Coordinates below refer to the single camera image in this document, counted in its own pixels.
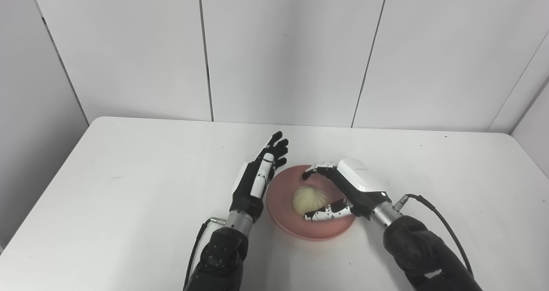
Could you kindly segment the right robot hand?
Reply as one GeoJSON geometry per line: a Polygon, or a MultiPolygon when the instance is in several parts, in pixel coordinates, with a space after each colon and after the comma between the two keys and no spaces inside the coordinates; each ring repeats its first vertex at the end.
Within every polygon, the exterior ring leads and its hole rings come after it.
{"type": "Polygon", "coordinates": [[[327,221],[350,215],[371,219],[392,204],[382,183],[357,159],[315,164],[303,172],[302,179],[307,180],[312,174],[321,174],[330,180],[344,197],[304,213],[305,220],[327,221]]]}

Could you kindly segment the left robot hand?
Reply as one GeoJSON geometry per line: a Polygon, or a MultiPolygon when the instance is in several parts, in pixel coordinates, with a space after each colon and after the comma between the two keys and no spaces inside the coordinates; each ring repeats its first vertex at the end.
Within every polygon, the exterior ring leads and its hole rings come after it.
{"type": "Polygon", "coordinates": [[[243,165],[236,180],[229,210],[245,214],[255,223],[263,212],[263,196],[276,171],[287,163],[288,139],[281,131],[272,135],[255,160],[243,165]]]}

